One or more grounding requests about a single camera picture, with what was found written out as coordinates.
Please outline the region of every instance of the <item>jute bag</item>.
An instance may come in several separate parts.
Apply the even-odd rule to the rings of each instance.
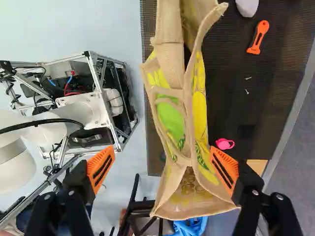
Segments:
[[[157,0],[154,50],[140,66],[166,154],[151,216],[182,220],[236,208],[209,161],[201,53],[204,35],[227,7],[216,0]],[[191,51],[186,70],[184,41]]]

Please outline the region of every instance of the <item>gray floor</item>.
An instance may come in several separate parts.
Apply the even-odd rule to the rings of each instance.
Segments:
[[[315,232],[315,79],[266,188],[291,198],[305,236]]]

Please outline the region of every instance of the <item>metal frame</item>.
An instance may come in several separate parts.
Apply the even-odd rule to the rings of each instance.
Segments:
[[[133,121],[133,122],[130,122],[130,119],[129,119],[129,116],[128,116],[128,121],[129,121],[129,125],[130,125],[130,128],[131,128],[131,133],[129,135],[125,134],[123,131],[121,131],[118,128],[116,128],[115,125],[114,125],[114,122],[113,122],[113,118],[111,116],[110,108],[109,108],[109,106],[106,103],[106,97],[105,97],[104,91],[102,89],[102,85],[103,85],[103,81],[106,80],[106,78],[105,78],[105,69],[108,66],[108,62],[109,61],[113,62],[113,65],[115,67],[115,74],[113,76],[114,76],[114,79],[118,80],[118,82],[119,82],[119,77],[118,77],[118,73],[117,73],[117,68],[118,67],[122,67],[124,69],[124,72],[126,74],[126,79],[127,79],[127,82],[128,82],[128,87],[129,87],[129,92],[130,92],[130,95],[129,95],[130,103],[135,108],[134,100],[133,100],[133,96],[132,96],[132,85],[131,85],[132,83],[131,83],[131,80],[130,80],[130,76],[129,76],[128,72],[127,72],[126,64],[124,62],[119,61],[119,60],[115,60],[115,59],[112,59],[112,58],[108,58],[108,57],[105,57],[105,56],[102,56],[102,55],[99,55],[99,54],[97,54],[95,52],[92,52],[92,51],[85,51],[85,52],[82,52],[82,53],[78,53],[78,54],[75,54],[75,55],[63,58],[63,59],[58,59],[58,60],[54,60],[54,61],[50,61],[50,62],[15,62],[15,61],[11,61],[10,63],[12,65],[12,67],[48,66],[48,65],[53,65],[53,64],[60,63],[60,62],[65,62],[65,61],[70,61],[70,60],[78,60],[78,59],[82,59],[82,61],[87,62],[88,65],[89,65],[89,68],[90,68],[90,71],[91,71],[91,75],[92,75],[92,78],[93,78],[93,81],[94,81],[94,84],[95,84],[94,92],[97,91],[97,92],[99,92],[101,94],[102,99],[104,101],[104,104],[106,106],[106,111],[107,111],[106,116],[108,117],[107,120],[108,120],[108,123],[109,123],[106,126],[112,132],[112,135],[113,135],[113,138],[114,138],[114,141],[115,141],[115,144],[114,144],[115,152],[122,152],[124,147],[126,146],[127,142],[129,141],[130,136],[133,134],[135,128],[137,127],[137,125],[139,123],[138,116],[137,116],[137,113],[135,111],[135,121]],[[97,59],[104,60],[103,67],[101,69],[101,78],[99,78],[99,76],[98,76],[98,74],[96,72],[96,69],[95,69],[95,65],[96,65]],[[20,81],[21,83],[25,84],[30,89],[36,91],[37,93],[39,93],[43,97],[49,99],[49,101],[44,101],[44,102],[38,103],[37,106],[48,106],[48,105],[53,105],[54,104],[54,101],[52,101],[51,97],[49,96],[49,94],[45,90],[43,90],[42,88],[34,85],[33,83],[30,83],[20,73],[16,73],[13,77],[16,80]],[[10,96],[11,96],[12,99],[14,99],[16,97],[13,89],[11,89],[9,93],[10,93]],[[123,96],[122,96],[122,99],[123,99],[124,111],[127,112],[126,102],[125,102],[125,99],[124,99]],[[34,107],[35,107],[35,105],[25,105],[25,104],[21,104],[21,103],[16,103],[15,104],[16,110],[20,114],[22,114],[24,116],[26,115],[24,110],[30,109],[30,108],[34,108]],[[124,136],[126,138],[124,143],[120,143],[119,142],[118,134],[122,135],[122,136]],[[57,164],[60,164],[60,163],[62,163],[62,160],[65,157],[71,157],[71,156],[73,156],[74,154],[77,154],[77,153],[84,153],[86,155],[89,155],[89,154],[93,155],[93,154],[98,153],[99,151],[101,151],[104,148],[105,148],[105,146],[99,146],[99,148],[97,148],[97,149],[71,148],[71,149],[68,149],[67,151],[60,151],[60,150],[56,151],[55,152],[55,156],[57,158]],[[38,149],[39,149],[40,154],[42,155],[42,157],[44,159],[49,158],[49,152],[48,151],[43,150],[41,147],[38,147]]]

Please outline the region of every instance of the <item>orange box cutter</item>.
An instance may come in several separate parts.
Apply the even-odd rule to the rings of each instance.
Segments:
[[[268,21],[261,21],[258,23],[257,27],[256,27],[256,36],[254,38],[254,41],[252,43],[252,46],[250,48],[247,49],[247,53],[251,53],[251,54],[256,54],[259,55],[260,54],[260,44],[262,42],[262,39],[265,35],[265,33],[268,31],[269,29],[269,23]]]

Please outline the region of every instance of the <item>pink clip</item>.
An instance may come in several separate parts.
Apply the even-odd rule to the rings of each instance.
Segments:
[[[216,140],[216,144],[218,148],[220,148],[221,150],[231,149],[235,146],[235,143],[233,140],[227,140],[223,138]]]

